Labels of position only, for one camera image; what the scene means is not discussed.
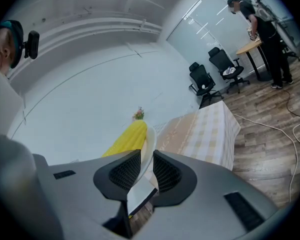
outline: person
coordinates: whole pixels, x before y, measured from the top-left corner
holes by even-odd
[[[24,30],[17,20],[0,23],[0,72],[7,75],[10,68],[15,68],[22,56]]]
[[[269,65],[273,83],[271,87],[281,89],[283,83],[292,84],[293,79],[287,58],[282,52],[281,37],[270,21],[264,21],[256,16],[255,9],[250,0],[228,0],[228,6],[233,12],[241,12],[251,22],[251,40],[256,40],[257,33],[263,42],[263,51]]]

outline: corn cob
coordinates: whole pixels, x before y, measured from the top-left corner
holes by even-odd
[[[136,120],[116,139],[114,144],[102,155],[107,157],[128,150],[141,150],[147,134],[147,124]]]

